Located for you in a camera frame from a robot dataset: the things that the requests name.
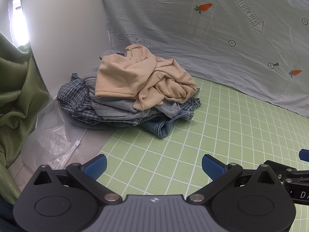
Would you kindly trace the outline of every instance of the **cross circle symbol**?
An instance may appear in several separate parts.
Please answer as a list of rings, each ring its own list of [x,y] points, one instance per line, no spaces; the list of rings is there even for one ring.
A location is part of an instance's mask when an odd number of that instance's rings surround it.
[[[269,67],[270,69],[273,69],[273,67],[274,67],[273,63],[268,63],[268,67]]]
[[[236,45],[236,43],[235,43],[234,40],[230,40],[230,41],[229,41],[229,45],[232,46],[232,47],[234,47],[234,46]]]

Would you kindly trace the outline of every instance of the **white wall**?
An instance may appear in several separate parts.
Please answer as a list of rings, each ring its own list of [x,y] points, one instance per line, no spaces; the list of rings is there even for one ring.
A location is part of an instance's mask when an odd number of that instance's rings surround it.
[[[101,0],[21,0],[41,76],[55,96],[72,73],[100,65],[111,48]]]
[[[10,33],[9,0],[0,0],[0,32],[12,42]]]

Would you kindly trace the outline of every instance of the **green cloth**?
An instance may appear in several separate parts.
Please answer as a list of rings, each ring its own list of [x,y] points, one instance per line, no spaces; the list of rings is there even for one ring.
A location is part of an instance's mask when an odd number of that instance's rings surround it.
[[[8,167],[33,131],[48,92],[29,46],[16,48],[0,32],[0,194],[14,204],[20,194]]]

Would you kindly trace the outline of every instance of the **blue pad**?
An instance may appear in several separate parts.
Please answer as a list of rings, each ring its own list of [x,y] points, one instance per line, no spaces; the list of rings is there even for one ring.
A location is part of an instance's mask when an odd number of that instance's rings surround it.
[[[214,157],[205,154],[202,158],[202,169],[212,180],[215,180],[223,175],[228,167]]]
[[[306,149],[300,150],[298,156],[301,160],[309,162],[309,150]]]
[[[106,156],[104,154],[99,154],[92,160],[85,163],[82,167],[85,174],[90,176],[92,179],[97,180],[107,168]]]

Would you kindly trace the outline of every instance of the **beige shirt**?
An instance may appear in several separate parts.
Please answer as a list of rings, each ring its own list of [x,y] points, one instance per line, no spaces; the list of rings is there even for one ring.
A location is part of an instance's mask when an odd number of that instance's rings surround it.
[[[126,56],[104,56],[98,69],[95,96],[134,98],[134,108],[146,110],[168,101],[184,103],[197,87],[191,75],[175,59],[156,57],[133,44]]]

